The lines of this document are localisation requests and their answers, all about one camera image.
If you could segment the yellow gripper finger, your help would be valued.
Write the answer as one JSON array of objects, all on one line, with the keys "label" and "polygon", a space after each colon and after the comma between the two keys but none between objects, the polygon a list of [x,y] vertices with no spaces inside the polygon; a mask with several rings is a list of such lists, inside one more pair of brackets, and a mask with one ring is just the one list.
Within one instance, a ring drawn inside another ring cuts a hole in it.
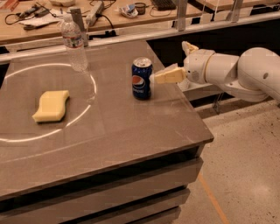
[{"label": "yellow gripper finger", "polygon": [[186,70],[183,67],[176,67],[171,70],[156,73],[154,80],[158,84],[178,83],[186,78]]},{"label": "yellow gripper finger", "polygon": [[188,56],[191,53],[194,53],[195,51],[197,51],[199,49],[196,45],[192,45],[191,43],[189,43],[187,41],[183,41],[181,43],[181,45],[182,45],[182,49],[186,56]]}]

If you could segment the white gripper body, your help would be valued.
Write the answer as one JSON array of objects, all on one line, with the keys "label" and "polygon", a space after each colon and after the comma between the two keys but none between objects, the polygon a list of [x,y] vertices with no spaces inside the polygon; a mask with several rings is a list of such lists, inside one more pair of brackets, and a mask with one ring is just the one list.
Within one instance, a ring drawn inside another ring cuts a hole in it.
[{"label": "white gripper body", "polygon": [[184,69],[187,79],[198,84],[206,84],[207,62],[215,54],[214,50],[199,49],[191,52],[184,59]]}]

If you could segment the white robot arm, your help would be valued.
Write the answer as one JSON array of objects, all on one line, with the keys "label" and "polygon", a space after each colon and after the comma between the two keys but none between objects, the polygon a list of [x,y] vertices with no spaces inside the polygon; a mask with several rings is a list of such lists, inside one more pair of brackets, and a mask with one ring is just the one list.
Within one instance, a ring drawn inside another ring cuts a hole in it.
[{"label": "white robot arm", "polygon": [[253,47],[240,56],[199,49],[182,43],[184,65],[173,64],[150,79],[157,84],[189,80],[212,84],[223,92],[247,102],[267,97],[280,101],[280,56],[263,47]]}]

